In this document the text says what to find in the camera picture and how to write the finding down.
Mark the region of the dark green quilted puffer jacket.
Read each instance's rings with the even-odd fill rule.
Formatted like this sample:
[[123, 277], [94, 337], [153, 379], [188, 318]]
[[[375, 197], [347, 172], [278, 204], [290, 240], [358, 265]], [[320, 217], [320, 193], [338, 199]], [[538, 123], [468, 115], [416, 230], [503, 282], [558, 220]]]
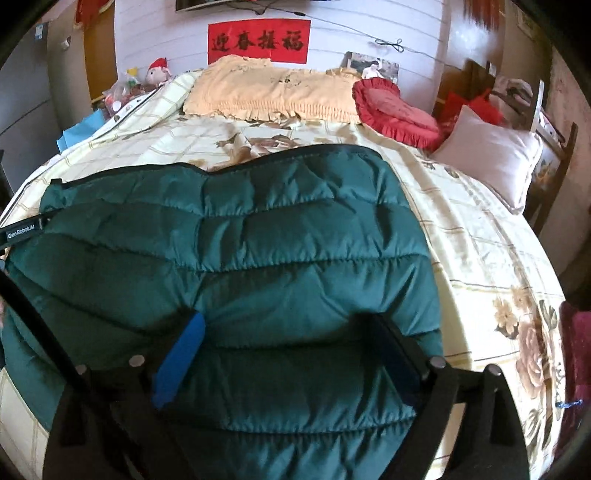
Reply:
[[375, 479], [414, 411], [362, 353], [377, 312], [430, 355], [441, 307], [423, 229], [381, 155], [315, 145], [214, 173], [145, 165], [55, 181], [8, 276], [70, 358], [148, 355], [204, 317], [167, 441], [200, 479]]

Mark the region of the grey refrigerator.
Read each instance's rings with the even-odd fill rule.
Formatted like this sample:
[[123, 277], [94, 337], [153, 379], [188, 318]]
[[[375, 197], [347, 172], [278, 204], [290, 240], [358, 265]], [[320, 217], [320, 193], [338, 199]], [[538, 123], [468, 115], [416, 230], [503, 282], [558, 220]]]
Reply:
[[13, 191], [58, 153], [47, 37], [46, 23], [30, 29], [1, 68], [1, 173]]

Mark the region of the cream floral plaid bedspread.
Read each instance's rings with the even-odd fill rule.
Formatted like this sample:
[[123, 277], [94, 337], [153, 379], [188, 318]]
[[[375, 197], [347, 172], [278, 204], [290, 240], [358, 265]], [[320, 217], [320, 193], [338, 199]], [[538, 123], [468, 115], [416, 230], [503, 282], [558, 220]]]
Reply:
[[536, 234], [480, 181], [360, 123], [245, 121], [186, 114], [200, 72], [161, 88], [119, 121], [48, 160], [2, 212], [3, 226], [41, 214], [46, 189], [103, 171], [187, 164], [207, 172], [315, 145], [354, 145], [397, 175], [432, 258], [444, 356], [454, 367], [498, 364], [519, 415], [525, 475], [552, 464], [565, 398], [559, 307], [564, 294]]

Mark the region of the light blue bag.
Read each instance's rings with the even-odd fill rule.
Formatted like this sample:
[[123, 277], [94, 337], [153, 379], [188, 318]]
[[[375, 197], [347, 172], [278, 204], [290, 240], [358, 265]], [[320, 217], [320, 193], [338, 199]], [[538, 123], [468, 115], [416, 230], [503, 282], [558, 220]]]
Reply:
[[83, 118], [80, 122], [64, 130], [56, 141], [60, 153], [68, 148], [88, 139], [99, 130], [107, 121], [107, 117], [101, 109]]

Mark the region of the dark red velvet cloth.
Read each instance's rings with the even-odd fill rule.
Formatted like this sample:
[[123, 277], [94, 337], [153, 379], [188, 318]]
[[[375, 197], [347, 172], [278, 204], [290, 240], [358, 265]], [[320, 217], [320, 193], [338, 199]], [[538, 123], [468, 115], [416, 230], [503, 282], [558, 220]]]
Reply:
[[568, 302], [560, 307], [566, 400], [555, 457], [560, 458], [590, 410], [590, 312]]

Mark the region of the plush doll with red hat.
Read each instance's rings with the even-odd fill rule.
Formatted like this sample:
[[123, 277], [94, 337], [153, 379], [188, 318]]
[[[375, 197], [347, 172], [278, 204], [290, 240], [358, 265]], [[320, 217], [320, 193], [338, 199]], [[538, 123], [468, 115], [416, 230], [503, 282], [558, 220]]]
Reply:
[[154, 60], [145, 74], [144, 85], [146, 90], [154, 90], [173, 78], [168, 69], [167, 59], [160, 57]]

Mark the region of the pale pink square pillow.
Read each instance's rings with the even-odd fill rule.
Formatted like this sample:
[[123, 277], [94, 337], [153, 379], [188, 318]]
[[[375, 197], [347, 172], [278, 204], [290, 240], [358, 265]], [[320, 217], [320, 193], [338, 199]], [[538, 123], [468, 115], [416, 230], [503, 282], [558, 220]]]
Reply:
[[432, 158], [485, 184], [511, 213], [519, 215], [525, 210], [542, 152], [537, 134], [487, 123], [464, 106], [452, 133]]

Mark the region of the wooden chair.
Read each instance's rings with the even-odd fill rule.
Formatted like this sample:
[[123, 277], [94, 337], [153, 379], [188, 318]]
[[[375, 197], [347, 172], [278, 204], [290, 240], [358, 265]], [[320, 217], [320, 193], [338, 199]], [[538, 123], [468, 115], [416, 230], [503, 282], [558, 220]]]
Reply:
[[510, 80], [497, 88], [491, 69], [471, 64], [471, 98], [446, 120], [450, 134], [433, 158], [486, 185], [539, 235], [570, 167], [578, 125], [562, 142], [543, 110], [545, 84]]

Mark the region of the peach ruffled pillow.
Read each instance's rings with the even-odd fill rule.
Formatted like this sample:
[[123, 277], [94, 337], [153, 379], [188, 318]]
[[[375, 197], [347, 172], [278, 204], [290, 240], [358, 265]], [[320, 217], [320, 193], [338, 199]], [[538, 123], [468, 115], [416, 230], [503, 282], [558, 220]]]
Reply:
[[290, 69], [273, 66], [269, 59], [228, 55], [198, 76], [183, 111], [245, 121], [356, 123], [353, 84], [359, 79], [349, 69]]

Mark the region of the framed photo at headboard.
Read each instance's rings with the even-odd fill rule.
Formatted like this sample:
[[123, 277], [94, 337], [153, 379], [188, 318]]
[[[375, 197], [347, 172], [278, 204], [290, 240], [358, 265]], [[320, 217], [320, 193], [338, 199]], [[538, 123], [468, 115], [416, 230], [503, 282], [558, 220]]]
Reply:
[[399, 83], [399, 64], [383, 58], [347, 52], [342, 66], [356, 70], [363, 79], [383, 78], [394, 84]]

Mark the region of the red banner with black calligraphy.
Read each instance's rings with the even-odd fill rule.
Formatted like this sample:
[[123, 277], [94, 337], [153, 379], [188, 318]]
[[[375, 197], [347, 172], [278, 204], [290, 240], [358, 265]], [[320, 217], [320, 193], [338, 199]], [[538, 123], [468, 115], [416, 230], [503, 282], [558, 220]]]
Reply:
[[214, 23], [207, 30], [207, 64], [238, 55], [304, 65], [308, 62], [311, 21], [250, 19]]

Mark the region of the red hanging tassel decoration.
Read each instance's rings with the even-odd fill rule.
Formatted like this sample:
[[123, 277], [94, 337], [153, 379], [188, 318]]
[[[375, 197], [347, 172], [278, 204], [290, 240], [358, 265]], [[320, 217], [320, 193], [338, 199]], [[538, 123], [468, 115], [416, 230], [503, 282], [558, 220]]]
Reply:
[[503, 4], [500, 0], [465, 0], [464, 16], [488, 31], [498, 31]]

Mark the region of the wall-mounted black television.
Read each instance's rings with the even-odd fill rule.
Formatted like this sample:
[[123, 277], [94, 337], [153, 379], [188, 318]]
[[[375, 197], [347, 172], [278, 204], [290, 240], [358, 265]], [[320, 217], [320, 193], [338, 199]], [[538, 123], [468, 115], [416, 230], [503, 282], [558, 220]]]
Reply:
[[256, 15], [263, 15], [271, 10], [298, 10], [311, 8], [311, 6], [328, 6], [331, 1], [197, 1], [197, 0], [175, 0], [174, 11], [176, 13], [188, 13], [199, 10], [229, 9], [236, 11], [252, 12]]

